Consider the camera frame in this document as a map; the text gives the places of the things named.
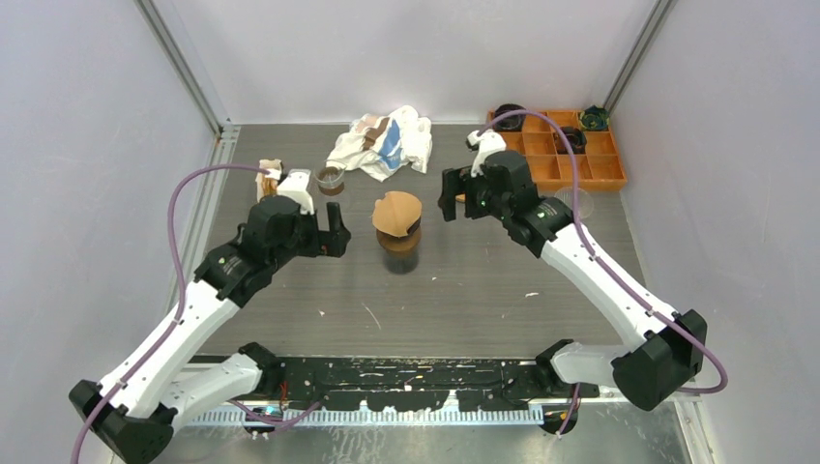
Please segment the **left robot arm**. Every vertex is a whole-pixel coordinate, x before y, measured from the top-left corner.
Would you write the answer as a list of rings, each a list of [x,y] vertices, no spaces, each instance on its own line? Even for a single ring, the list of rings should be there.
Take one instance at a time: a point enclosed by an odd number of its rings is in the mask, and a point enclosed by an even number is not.
[[[299,202],[266,196],[236,236],[213,248],[186,283],[176,307],[117,368],[99,382],[79,381],[70,401],[93,432],[126,463],[150,463],[174,433],[222,402],[280,393],[282,360],[256,342],[183,382],[176,377],[204,342],[295,257],[340,257],[351,234],[336,202],[329,227]]]

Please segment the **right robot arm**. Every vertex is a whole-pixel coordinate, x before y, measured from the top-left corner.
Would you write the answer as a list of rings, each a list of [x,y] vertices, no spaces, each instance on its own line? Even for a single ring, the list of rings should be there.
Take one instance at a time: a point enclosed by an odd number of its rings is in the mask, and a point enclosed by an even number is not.
[[[651,411],[686,391],[703,366],[705,319],[694,309],[674,309],[629,275],[575,223],[565,202],[539,194],[523,156],[501,151],[477,166],[444,170],[438,200],[444,220],[455,219],[460,194],[467,218],[498,219],[514,242],[580,290],[621,339],[618,345],[555,343],[537,359],[543,393],[558,397],[573,384],[614,387]]]

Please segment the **brown paper coffee filter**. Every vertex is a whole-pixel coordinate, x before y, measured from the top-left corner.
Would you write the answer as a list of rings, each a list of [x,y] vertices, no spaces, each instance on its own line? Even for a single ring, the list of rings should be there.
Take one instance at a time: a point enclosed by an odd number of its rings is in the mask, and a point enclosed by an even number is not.
[[[403,238],[410,235],[413,225],[421,219],[423,205],[415,195],[392,190],[374,203],[372,225],[387,235]]]

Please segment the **small glass carafe wood collar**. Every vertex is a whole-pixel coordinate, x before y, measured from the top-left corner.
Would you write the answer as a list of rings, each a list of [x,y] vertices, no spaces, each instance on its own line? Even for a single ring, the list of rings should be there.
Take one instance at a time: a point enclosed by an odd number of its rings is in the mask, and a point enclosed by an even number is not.
[[[326,196],[338,196],[345,189],[346,165],[337,161],[324,162],[313,172],[313,182],[318,191]]]

